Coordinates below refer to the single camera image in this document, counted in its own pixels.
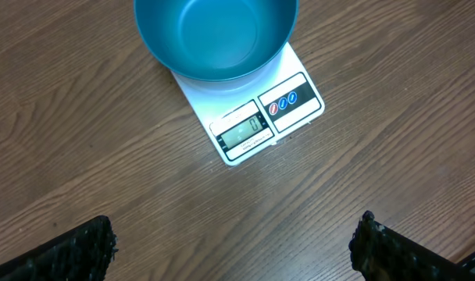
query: button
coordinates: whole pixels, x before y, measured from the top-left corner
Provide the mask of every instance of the button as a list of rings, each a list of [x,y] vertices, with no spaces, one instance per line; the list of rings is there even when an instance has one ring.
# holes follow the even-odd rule
[[[293,105],[295,102],[297,102],[297,98],[298,98],[297,93],[291,92],[291,93],[287,96],[287,102],[289,102],[290,105]]]
[[[276,115],[278,110],[279,110],[279,107],[277,106],[277,103],[273,102],[272,104],[269,105],[270,115],[272,116]]]
[[[279,99],[279,109],[283,110],[288,106],[288,100],[286,98]]]

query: teal bowl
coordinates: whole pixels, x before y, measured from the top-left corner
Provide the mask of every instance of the teal bowl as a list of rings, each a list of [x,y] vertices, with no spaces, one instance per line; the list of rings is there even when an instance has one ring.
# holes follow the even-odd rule
[[[144,43],[166,67],[205,81],[239,78],[288,42],[298,0],[135,0]]]

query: digital display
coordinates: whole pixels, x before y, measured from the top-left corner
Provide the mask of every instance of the digital display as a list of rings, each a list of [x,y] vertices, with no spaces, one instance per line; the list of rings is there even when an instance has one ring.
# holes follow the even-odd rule
[[[222,139],[229,149],[235,147],[246,139],[263,129],[262,124],[256,116],[240,123],[236,127],[222,134]]]

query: white kitchen scale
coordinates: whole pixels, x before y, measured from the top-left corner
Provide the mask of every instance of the white kitchen scale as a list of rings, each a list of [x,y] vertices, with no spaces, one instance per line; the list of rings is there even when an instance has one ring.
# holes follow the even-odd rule
[[[263,68],[236,80],[173,74],[223,161],[231,166],[274,145],[324,112],[324,101],[287,43]]]

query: brown table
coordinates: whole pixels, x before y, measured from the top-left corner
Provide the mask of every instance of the brown table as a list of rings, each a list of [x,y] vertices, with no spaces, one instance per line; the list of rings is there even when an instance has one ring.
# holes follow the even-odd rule
[[[358,279],[367,209],[475,250],[475,0],[302,0],[291,39],[327,110],[220,160],[132,1],[0,1],[0,263],[104,214],[107,280]]]

